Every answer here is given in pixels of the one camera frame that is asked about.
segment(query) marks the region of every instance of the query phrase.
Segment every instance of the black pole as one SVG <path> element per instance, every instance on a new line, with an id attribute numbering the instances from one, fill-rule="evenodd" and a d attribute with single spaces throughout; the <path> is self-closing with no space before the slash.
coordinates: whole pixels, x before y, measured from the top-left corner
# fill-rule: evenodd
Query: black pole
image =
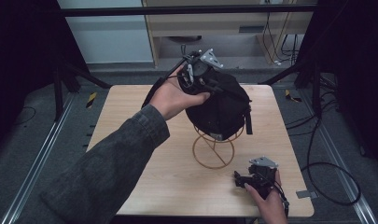
<path id="1" fill-rule="evenodd" d="M 104 7 L 104 8 L 65 8 L 40 10 L 47 16 L 93 17 L 93 16 L 132 16 L 168 14 L 213 14 L 213 13 L 258 13 L 258 12 L 312 12 L 333 5 L 288 4 L 288 5 L 230 5 L 230 6 L 183 6 L 183 7 Z"/>

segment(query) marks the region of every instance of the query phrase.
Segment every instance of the hand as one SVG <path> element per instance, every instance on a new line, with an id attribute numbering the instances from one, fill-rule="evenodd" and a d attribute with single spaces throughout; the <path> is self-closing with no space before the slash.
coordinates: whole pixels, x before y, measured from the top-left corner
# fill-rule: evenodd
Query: hand
<path id="1" fill-rule="evenodd" d="M 156 107 L 165 120 L 171 119 L 184 109 L 203 104 L 210 96 L 209 92 L 188 95 L 180 89 L 176 74 L 183 66 L 178 67 L 154 93 L 150 104 Z"/>
<path id="2" fill-rule="evenodd" d="M 279 176 L 279 171 L 275 173 L 275 181 L 281 185 L 281 178 Z M 255 200 L 256 205 L 259 208 L 262 218 L 268 224 L 283 224 L 287 223 L 287 218 L 285 215 L 285 209 L 282 205 L 281 197 L 276 189 L 272 189 L 267 199 L 264 200 L 259 195 L 258 191 L 252 186 L 245 184 L 247 192 Z"/>

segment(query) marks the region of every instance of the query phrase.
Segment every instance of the light wood tabletop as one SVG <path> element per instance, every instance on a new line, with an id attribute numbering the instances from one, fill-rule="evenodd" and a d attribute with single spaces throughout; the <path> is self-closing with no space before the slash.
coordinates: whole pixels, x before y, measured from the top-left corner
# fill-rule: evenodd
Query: light wood tabletop
<path id="1" fill-rule="evenodd" d="M 89 148 L 114 132 L 123 121 L 139 111 L 151 86 L 114 86 L 106 98 Z M 235 187 L 233 172 L 249 175 L 249 160 L 266 156 L 279 164 L 282 188 L 290 202 L 290 217 L 314 213 L 297 159 L 270 86 L 243 85 L 252 100 L 253 135 L 245 131 L 232 141 L 235 155 L 221 169 L 201 166 L 193 156 L 199 136 L 185 112 L 167 121 L 171 137 L 158 147 L 133 193 L 118 214 L 140 216 L 258 217 L 259 210 L 245 189 Z M 230 144 L 220 144 L 220 155 L 229 157 Z M 216 165 L 214 153 L 200 139 L 196 145 L 204 163 Z"/>

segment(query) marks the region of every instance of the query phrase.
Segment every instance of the gray floor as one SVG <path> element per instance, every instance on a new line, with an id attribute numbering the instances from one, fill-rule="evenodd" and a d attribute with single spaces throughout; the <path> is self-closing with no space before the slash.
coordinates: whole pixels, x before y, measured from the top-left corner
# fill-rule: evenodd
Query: gray floor
<path id="1" fill-rule="evenodd" d="M 181 42 L 165 38 L 162 43 L 160 64 L 156 68 L 129 69 L 114 73 L 98 72 L 94 75 L 110 84 L 152 84 L 158 76 L 175 65 L 181 55 Z M 288 44 L 286 49 L 291 47 L 291 41 Z M 259 43 L 252 35 L 203 36 L 200 41 L 187 43 L 187 51 L 209 48 L 213 48 L 219 60 L 226 65 L 225 71 L 235 75 L 241 83 L 264 81 L 290 66 L 290 61 L 283 62 L 281 65 L 267 64 L 259 49 Z M 291 75 L 284 78 L 273 87 L 286 124 L 312 115 L 310 106 L 308 106 L 309 100 L 305 101 L 311 89 L 295 90 L 291 84 L 294 77 L 295 75 Z M 34 195 L 59 172 L 75 162 L 85 152 L 87 144 L 90 142 L 93 126 L 102 110 L 107 90 L 102 90 L 83 79 L 80 82 L 82 88 L 79 93 L 65 92 L 65 99 L 70 97 L 73 99 L 72 107 L 38 179 L 25 198 L 26 204 L 21 210 L 23 213 L 35 210 L 32 206 L 35 200 Z M 304 102 L 287 99 L 286 89 L 291 91 L 293 97 L 299 97 Z M 88 98 L 94 91 L 97 92 L 94 104 L 91 108 L 86 108 Z M 13 203 L 21 183 L 31 169 L 32 163 L 53 125 L 53 97 L 52 85 L 29 94 L 25 108 L 17 119 L 17 125 L 13 127 L 1 146 L 3 153 L 0 154 L 0 219 Z M 332 100 L 334 100 L 332 94 L 325 95 L 322 104 L 325 105 Z M 332 104 L 323 113 L 322 126 L 316 131 L 311 147 L 311 162 L 343 162 L 343 166 L 355 177 L 362 189 L 362 201 L 355 206 L 342 206 L 332 203 L 320 195 L 313 199 L 315 214 L 312 217 L 291 218 L 290 223 L 378 223 L 378 163 L 374 159 L 360 155 L 357 141 L 344 121 L 343 115 L 338 112 L 338 107 L 339 104 Z M 314 126 L 315 119 L 298 128 L 288 130 L 300 167 L 307 162 L 306 156 L 311 138 L 311 134 L 308 132 Z M 348 196 L 349 192 L 346 193 L 350 186 L 349 180 L 346 181 L 349 179 L 346 175 L 339 175 L 339 172 L 328 166 L 313 167 L 311 173 L 314 182 L 331 198 L 343 202 L 352 200 Z M 315 191 L 306 171 L 303 172 L 303 176 L 308 189 Z M 363 204 L 369 206 L 370 212 L 376 220 L 363 220 L 366 215 L 358 215 L 360 211 L 363 212 Z M 171 223 L 182 223 L 181 220 L 179 222 L 170 221 Z"/>

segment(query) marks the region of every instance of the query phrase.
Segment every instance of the wall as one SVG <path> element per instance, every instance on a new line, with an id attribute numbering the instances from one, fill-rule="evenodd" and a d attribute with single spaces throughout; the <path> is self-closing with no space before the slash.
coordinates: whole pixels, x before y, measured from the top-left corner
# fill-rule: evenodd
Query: wall
<path id="1" fill-rule="evenodd" d="M 58 0 L 61 8 L 141 7 L 140 0 Z M 144 16 L 66 18 L 89 68 L 151 63 Z"/>

